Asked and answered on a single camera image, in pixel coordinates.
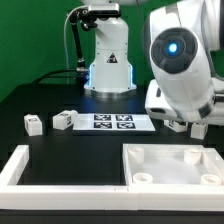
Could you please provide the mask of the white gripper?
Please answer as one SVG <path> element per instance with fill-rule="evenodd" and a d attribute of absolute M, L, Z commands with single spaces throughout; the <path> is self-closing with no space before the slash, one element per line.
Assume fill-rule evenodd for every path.
<path fill-rule="evenodd" d="M 175 110 L 165 99 L 157 81 L 153 79 L 148 87 L 145 109 L 151 118 L 159 120 L 174 120 L 224 126 L 224 93 L 218 92 L 214 98 L 214 106 L 207 104 L 201 110 Z"/>

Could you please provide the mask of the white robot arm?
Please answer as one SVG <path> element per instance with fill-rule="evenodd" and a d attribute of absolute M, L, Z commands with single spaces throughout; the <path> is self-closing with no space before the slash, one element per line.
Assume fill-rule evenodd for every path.
<path fill-rule="evenodd" d="M 126 57 L 126 23 L 110 7 L 134 0 L 81 0 L 96 18 L 96 53 L 85 91 L 101 97 L 136 89 Z M 224 0 L 180 0 L 152 11 L 143 27 L 143 50 L 154 79 L 145 109 L 160 120 L 224 124 L 224 80 L 210 52 L 224 47 Z"/>

